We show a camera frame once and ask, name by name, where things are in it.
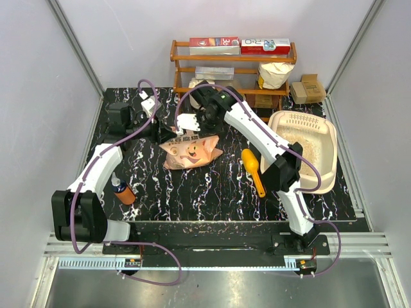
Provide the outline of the pink cat litter bag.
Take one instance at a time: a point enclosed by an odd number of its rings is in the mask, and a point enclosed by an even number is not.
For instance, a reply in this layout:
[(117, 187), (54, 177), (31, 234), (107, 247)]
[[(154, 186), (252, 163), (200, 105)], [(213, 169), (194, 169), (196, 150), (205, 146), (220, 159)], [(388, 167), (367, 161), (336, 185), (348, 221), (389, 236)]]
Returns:
[(210, 164), (223, 154), (216, 146), (219, 136), (200, 137), (189, 131), (160, 145), (166, 152), (164, 167), (170, 170), (191, 169)]

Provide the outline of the yellow plastic litter scoop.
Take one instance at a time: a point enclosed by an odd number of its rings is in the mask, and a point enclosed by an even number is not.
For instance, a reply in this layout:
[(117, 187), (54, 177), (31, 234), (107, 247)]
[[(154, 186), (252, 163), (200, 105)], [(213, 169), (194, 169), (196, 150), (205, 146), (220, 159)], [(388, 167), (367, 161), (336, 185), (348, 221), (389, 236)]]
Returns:
[(241, 153), (241, 159), (246, 172), (251, 174), (254, 185), (260, 198), (264, 198), (266, 193), (259, 177), (259, 162), (250, 149), (244, 149)]

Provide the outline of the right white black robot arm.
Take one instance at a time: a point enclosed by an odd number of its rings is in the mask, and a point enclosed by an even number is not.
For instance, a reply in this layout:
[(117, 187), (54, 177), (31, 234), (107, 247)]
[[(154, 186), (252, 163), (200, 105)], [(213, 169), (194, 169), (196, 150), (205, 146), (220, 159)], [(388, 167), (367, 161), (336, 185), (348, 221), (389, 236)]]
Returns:
[[(303, 193), (314, 192), (321, 185), (318, 170), (303, 156), (302, 146), (278, 136), (249, 107), (243, 96), (233, 87), (211, 85), (206, 81), (190, 90), (200, 105), (197, 121), (201, 132), (211, 132), (223, 123), (233, 126), (244, 135), (268, 163), (261, 172), (261, 181), (269, 191), (275, 191), (288, 215), (291, 235), (290, 248), (306, 254), (315, 246), (319, 231), (306, 207)], [(304, 162), (314, 171), (317, 184), (301, 187), (299, 171)]]

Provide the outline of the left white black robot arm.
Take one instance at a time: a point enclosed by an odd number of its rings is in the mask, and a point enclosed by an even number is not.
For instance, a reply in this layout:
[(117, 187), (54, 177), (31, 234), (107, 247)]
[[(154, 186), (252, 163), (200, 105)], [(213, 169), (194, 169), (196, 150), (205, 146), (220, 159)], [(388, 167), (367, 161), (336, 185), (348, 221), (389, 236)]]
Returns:
[(138, 249), (139, 238), (130, 232), (130, 224), (107, 219), (101, 199), (107, 182), (123, 161), (132, 141), (148, 139), (154, 144), (162, 144), (176, 136), (155, 115), (161, 108), (160, 102), (148, 98), (141, 107), (136, 111), (127, 103), (111, 104), (107, 127), (90, 161), (67, 189), (53, 193), (53, 224), (59, 241), (117, 241), (117, 247), (127, 254)]

